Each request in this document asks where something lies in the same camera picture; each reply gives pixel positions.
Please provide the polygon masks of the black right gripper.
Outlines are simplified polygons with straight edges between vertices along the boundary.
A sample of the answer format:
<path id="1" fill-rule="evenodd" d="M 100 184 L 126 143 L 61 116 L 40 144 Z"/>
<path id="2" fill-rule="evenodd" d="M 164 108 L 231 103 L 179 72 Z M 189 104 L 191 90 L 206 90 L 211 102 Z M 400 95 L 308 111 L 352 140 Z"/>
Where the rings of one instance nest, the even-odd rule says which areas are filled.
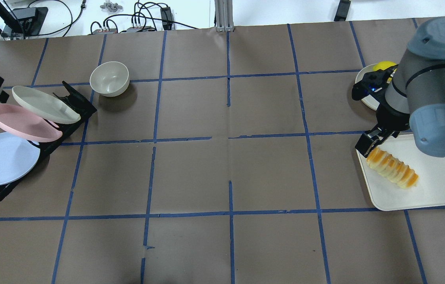
<path id="1" fill-rule="evenodd" d="M 376 110 L 377 124 L 363 132 L 356 142 L 355 149 L 367 158 L 378 146 L 389 137 L 398 137 L 401 132 L 409 130 L 409 114 L 390 111 L 386 106 L 379 105 Z"/>

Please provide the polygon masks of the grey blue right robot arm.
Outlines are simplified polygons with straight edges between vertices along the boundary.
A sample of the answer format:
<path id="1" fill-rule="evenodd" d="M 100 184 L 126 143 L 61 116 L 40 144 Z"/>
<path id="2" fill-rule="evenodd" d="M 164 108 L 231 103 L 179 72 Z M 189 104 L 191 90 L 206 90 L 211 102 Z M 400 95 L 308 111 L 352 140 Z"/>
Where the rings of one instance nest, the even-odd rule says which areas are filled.
<path id="1" fill-rule="evenodd" d="M 364 157 L 407 130 L 421 152 L 445 157 L 445 17 L 421 24 L 399 64 L 366 73 L 351 96 L 379 102 L 376 125 L 355 145 Z"/>

